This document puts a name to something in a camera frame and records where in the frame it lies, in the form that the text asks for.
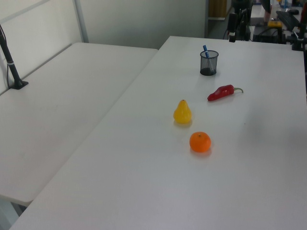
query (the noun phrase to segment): black mesh cup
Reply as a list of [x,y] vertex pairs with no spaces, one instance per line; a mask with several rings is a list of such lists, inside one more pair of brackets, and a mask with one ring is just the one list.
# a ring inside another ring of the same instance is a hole
[[208,50],[209,57],[206,57],[205,51],[201,52],[201,74],[211,76],[216,74],[217,57],[219,53],[213,50]]

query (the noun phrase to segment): red chili pepper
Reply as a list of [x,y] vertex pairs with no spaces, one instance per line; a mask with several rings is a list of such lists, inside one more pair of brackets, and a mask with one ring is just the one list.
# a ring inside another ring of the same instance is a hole
[[207,99],[209,102],[214,101],[219,98],[234,94],[235,90],[241,90],[243,92],[243,89],[234,88],[232,85],[226,85],[219,87],[214,93],[211,93]]

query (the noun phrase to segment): pepper stem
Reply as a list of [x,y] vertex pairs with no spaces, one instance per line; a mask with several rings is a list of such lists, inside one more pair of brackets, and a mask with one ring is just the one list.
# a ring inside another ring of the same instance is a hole
[[234,88],[234,90],[236,91],[236,90],[241,90],[242,92],[243,92],[243,89],[241,89],[241,88]]

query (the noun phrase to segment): yellow pear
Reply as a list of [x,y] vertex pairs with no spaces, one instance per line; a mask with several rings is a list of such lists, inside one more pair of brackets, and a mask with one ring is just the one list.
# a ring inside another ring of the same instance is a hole
[[192,118],[192,112],[185,100],[181,100],[173,115],[175,121],[180,124],[189,123]]

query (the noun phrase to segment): blue pen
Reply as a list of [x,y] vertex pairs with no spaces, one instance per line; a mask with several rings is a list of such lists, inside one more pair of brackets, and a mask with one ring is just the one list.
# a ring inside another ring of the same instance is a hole
[[204,46],[202,46],[202,47],[203,47],[203,50],[205,51],[206,57],[209,58],[209,52],[208,52],[208,50],[207,50],[207,46],[204,45]]
[[[203,47],[203,50],[205,51],[206,57],[209,58],[210,56],[209,56],[209,52],[208,52],[208,50],[207,50],[207,46],[206,46],[206,45],[203,45],[202,47]],[[211,70],[211,71],[214,71],[213,65],[212,65],[212,63],[211,63],[211,59],[209,59],[209,64],[210,64],[210,70]]]

